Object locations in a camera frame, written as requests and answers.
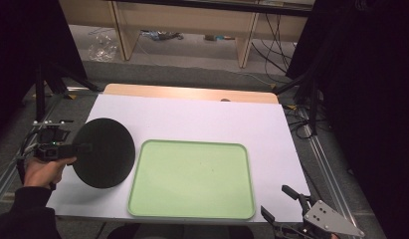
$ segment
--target human hand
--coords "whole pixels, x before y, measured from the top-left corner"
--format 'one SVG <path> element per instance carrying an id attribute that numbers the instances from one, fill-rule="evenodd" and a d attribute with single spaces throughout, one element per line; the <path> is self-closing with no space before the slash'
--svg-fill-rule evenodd
<path id="1" fill-rule="evenodd" d="M 50 183 L 57 184 L 61 181 L 65 166 L 76 160 L 76 157 L 70 157 L 44 162 L 37 157 L 33 157 L 27 163 L 24 186 L 38 186 L 50 189 Z"/>

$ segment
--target green tray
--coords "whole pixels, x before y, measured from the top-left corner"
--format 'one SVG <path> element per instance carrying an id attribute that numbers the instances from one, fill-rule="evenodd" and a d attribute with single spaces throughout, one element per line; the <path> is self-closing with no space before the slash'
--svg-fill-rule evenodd
<path id="1" fill-rule="evenodd" d="M 248 219 L 247 150 L 237 143 L 148 140 L 128 201 L 134 216 Z"/>

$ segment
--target gray floor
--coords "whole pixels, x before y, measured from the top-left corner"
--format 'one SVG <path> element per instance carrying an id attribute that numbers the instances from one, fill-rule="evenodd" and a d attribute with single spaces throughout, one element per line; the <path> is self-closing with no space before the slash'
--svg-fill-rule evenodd
<path id="1" fill-rule="evenodd" d="M 98 63 L 90 61 L 89 46 L 95 42 L 96 32 L 103 32 L 114 38 L 112 29 L 98 29 L 90 27 L 71 26 L 74 39 L 84 60 L 85 69 L 89 79 L 99 86 L 108 83 L 127 83 L 142 85 L 184 86 L 217 89 L 233 89 L 246 91 L 269 92 L 274 82 L 266 75 L 265 61 L 252 49 L 246 69 L 239 69 L 234 41 L 204 41 L 200 35 L 184 35 L 183 40 L 167 40 L 155 42 L 145 37 L 139 38 L 139 45 L 135 48 L 132 58 L 128 62 L 120 59 L 116 53 L 112 63 Z M 255 40 L 255 45 L 264 54 L 267 48 L 261 41 Z M 292 43 L 283 43 L 286 55 L 291 56 L 294 51 Z M 280 57 L 270 55 L 274 62 L 284 67 Z M 283 73 L 267 65 L 271 78 L 279 82 L 286 79 Z M 294 89 L 279 96 L 281 104 L 292 104 Z M 78 95 L 74 100 L 61 100 L 50 119 L 76 120 L 70 130 L 78 130 L 87 119 L 89 109 L 92 107 L 96 96 L 91 94 Z M 20 108 L 8 127 L 4 129 L 0 141 L 0 174 L 6 168 L 9 160 L 18 149 L 15 141 L 20 141 L 30 129 L 31 119 L 34 118 L 34 98 L 32 93 L 27 95 L 25 106 Z M 294 113 L 286 111 L 288 121 L 298 120 Z M 365 238 L 385 238 L 381 227 L 367 203 L 357 181 L 347 172 L 345 158 L 340 147 L 330 132 L 327 122 L 318 124 L 318 139 L 322 145 L 340 189 L 358 226 L 365 232 Z M 305 135 L 300 129 L 299 135 Z M 300 139 L 292 134 L 298 155 L 307 171 L 307 182 L 313 195 L 318 195 L 333 208 L 334 200 L 319 169 L 313 150 L 308 139 Z M 8 189 L 7 196 L 12 197 L 20 183 L 15 178 Z M 6 197 L 0 203 L 0 213 L 6 212 L 11 206 L 11 201 Z M 99 238 L 106 235 L 122 222 L 107 222 Z M 64 238 L 96 238 L 103 222 L 86 220 L 64 220 L 58 218 L 59 230 Z M 251 227 L 256 239 L 274 238 L 269 225 L 261 224 Z"/>

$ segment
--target white table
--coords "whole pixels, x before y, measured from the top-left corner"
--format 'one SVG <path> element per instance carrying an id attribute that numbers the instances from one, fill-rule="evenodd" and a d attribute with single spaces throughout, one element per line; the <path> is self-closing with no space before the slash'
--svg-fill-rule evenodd
<path id="1" fill-rule="evenodd" d="M 138 222 L 243 224 L 266 222 L 263 205 L 281 222 L 302 221 L 302 209 L 282 191 L 289 185 L 309 194 L 281 105 L 203 100 L 98 96 L 88 120 L 122 123 L 135 143 L 136 159 L 148 139 L 235 142 L 249 153 L 256 213 L 249 220 L 134 217 L 127 211 L 135 167 L 120 185 L 96 189 L 84 184 L 72 167 L 64 170 L 48 206 L 62 217 Z"/>

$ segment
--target black sleeve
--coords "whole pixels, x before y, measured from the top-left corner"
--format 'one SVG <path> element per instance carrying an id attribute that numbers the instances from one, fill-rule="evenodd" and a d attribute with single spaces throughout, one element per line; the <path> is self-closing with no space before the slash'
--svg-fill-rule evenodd
<path id="1" fill-rule="evenodd" d="M 55 210 L 46 207 L 51 194 L 44 187 L 18 189 L 11 210 L 0 215 L 0 239 L 60 238 Z"/>

